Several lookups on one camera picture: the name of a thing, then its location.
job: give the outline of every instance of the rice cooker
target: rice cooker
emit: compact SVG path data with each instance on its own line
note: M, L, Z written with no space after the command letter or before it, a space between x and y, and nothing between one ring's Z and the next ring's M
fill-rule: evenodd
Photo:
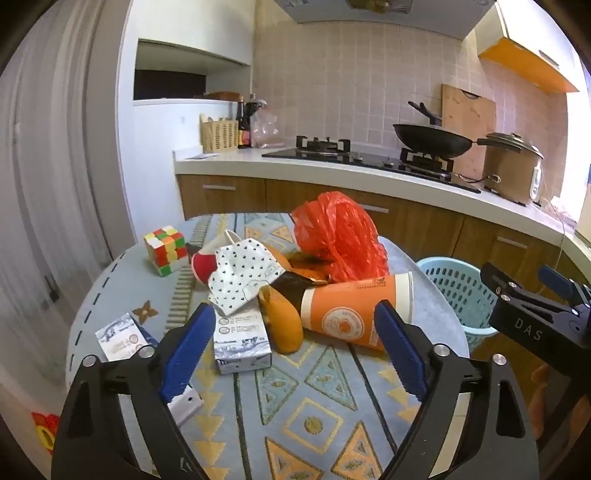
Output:
M518 134L491 133L478 140L486 145L485 187L512 202L528 205L538 198L544 156Z

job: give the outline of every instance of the metal screw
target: metal screw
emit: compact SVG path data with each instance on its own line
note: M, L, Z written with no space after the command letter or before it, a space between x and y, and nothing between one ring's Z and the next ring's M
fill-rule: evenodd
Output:
M82 365L85 367L92 367L96 363L96 357L94 355L86 355L82 359Z
M438 343L433 347L433 351L438 356L449 356L449 347L447 345L443 345L442 343Z
M505 365L507 363L507 359L500 353L495 353L492 356L492 361L494 361L494 363L497 365Z
M150 358L155 352L156 350L151 345L146 345L139 349L139 355L141 358Z

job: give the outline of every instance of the clear plastic bag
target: clear plastic bag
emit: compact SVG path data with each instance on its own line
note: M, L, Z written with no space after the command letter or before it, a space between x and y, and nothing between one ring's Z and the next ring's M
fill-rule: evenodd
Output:
M330 261L335 282L388 275L388 256L367 212L341 192L322 193L291 214L295 239L303 252Z
M277 116L267 107L257 110L251 117L251 145L253 148L285 147L279 133Z

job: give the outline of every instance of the gas stove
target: gas stove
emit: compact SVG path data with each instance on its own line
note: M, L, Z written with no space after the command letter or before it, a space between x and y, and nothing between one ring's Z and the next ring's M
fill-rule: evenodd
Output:
M332 141L329 137L326 140L319 140L317 137L314 137L310 141L307 137L297 136L295 139L295 148L266 153L263 157L323 161L374 168L376 170L392 171L436 181L459 189L480 193L480 190L473 184L466 182L453 173L452 160L445 162L444 160L431 158L422 153L412 152L407 148L401 150L400 158L392 158L384 155L351 152L351 141L346 139Z

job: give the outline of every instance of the beige plastic basket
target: beige plastic basket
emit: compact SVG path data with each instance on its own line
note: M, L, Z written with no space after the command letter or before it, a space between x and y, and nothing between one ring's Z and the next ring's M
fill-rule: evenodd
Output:
M201 123L201 143L205 153L238 148L238 121L223 120Z

